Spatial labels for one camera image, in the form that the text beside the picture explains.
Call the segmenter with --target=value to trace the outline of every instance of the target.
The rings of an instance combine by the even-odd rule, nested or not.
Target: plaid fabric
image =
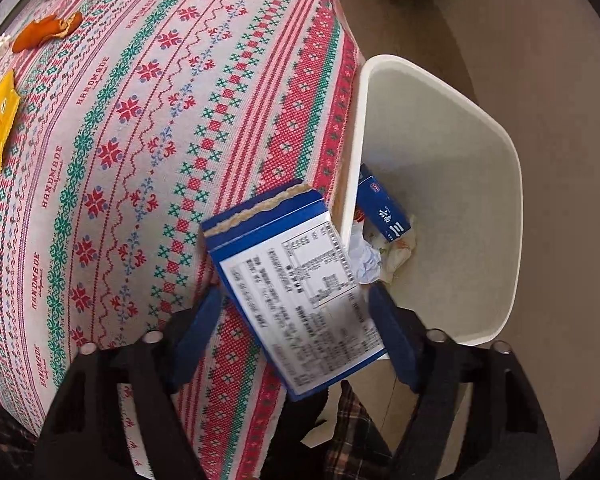
[[[31,468],[35,444],[36,438],[0,405],[0,450],[15,469]]]
[[[338,421],[325,459],[326,480],[382,480],[391,452],[348,381],[342,381]]]

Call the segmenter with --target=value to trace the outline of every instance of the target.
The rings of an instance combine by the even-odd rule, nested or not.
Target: white trash bin
[[[389,288],[394,301],[459,343],[496,337],[513,305],[522,246],[522,176],[506,131],[395,56],[363,66],[354,130],[362,161],[417,220],[416,250]]]

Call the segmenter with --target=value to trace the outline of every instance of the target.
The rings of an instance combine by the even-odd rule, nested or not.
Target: screw
[[[98,345],[94,342],[85,343],[80,347],[80,353],[82,355],[90,355],[93,354],[98,349]]]
[[[151,330],[151,332],[147,332],[146,334],[144,334],[142,336],[142,341],[144,341],[148,345],[151,345],[153,343],[160,342],[163,337],[164,337],[164,334],[162,332],[160,332],[159,330]]]
[[[493,348],[499,354],[511,353],[511,345],[505,341],[496,341],[493,345],[491,345],[491,348]]]
[[[427,337],[430,341],[434,343],[443,343],[446,341],[446,333],[440,330],[439,328],[432,328],[427,332]]]

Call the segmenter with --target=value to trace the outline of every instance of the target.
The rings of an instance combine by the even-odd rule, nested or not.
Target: snowflake pattern
[[[76,326],[74,329],[69,330],[69,335],[71,336],[71,339],[74,340],[74,343],[78,348],[89,342],[87,338],[85,338],[84,332],[82,331],[82,328],[79,325]]]
[[[108,170],[124,157],[124,153],[118,147],[118,139],[116,137],[98,146],[96,155],[100,157],[100,167],[103,170]]]
[[[142,108],[138,105],[138,101],[138,96],[132,95],[126,101],[117,102],[116,111],[120,114],[121,123],[126,123],[142,113]]]
[[[75,308],[78,312],[83,312],[91,306],[91,298],[87,296],[84,285],[78,283],[71,291],[71,300],[75,302]]]
[[[178,15],[181,22],[188,22],[200,17],[197,7],[187,7],[186,9],[178,9]]]
[[[174,28],[170,30],[166,34],[161,34],[158,36],[158,43],[160,43],[160,48],[165,50],[167,48],[171,48],[174,45],[182,43],[182,38],[178,34],[178,30]]]
[[[104,192],[100,186],[93,188],[93,191],[90,193],[85,193],[82,197],[82,203],[87,208],[87,215],[91,220],[97,218],[99,213],[109,208],[109,204],[104,200]]]
[[[146,83],[151,79],[156,79],[158,76],[162,75],[162,70],[158,65],[158,60],[154,59],[147,64],[140,64],[136,68],[136,72],[140,74],[140,82]]]
[[[82,241],[74,244],[74,253],[76,256],[78,256],[78,261],[80,262],[80,266],[82,268],[88,266],[98,257],[96,254],[96,249],[93,248],[93,242],[91,241],[91,237],[89,235],[85,235],[82,238]]]

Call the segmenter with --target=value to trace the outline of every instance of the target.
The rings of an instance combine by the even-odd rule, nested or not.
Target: beige floor
[[[395,451],[416,405],[417,396],[396,379],[388,359],[371,363],[347,380],[389,449]],[[333,436],[339,398],[340,385],[336,384],[329,390],[329,400],[320,417],[324,422],[303,440],[309,447],[317,446]]]
[[[342,3],[367,57],[413,60],[476,101],[516,146],[524,240],[502,337],[536,391],[565,478],[600,424],[600,19],[586,0]],[[356,379],[378,380],[379,369]],[[391,440],[408,414],[398,421],[383,402],[370,411],[384,413]]]

